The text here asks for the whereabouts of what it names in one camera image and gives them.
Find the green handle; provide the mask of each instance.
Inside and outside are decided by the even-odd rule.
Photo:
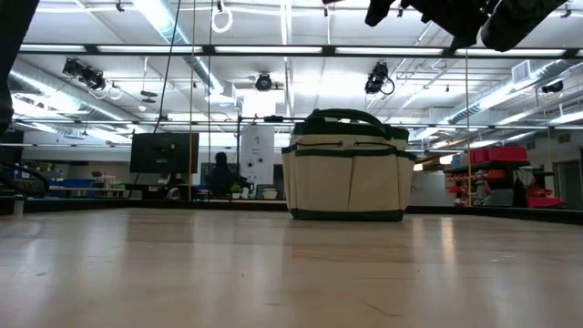
[[[310,118],[337,118],[337,119],[356,119],[362,122],[366,122],[379,131],[383,133],[384,136],[391,137],[391,133],[389,129],[381,123],[378,118],[374,117],[373,115],[363,112],[361,110],[356,109],[339,109],[339,108],[331,108],[331,109],[316,109],[312,112],[312,114],[308,117]]]

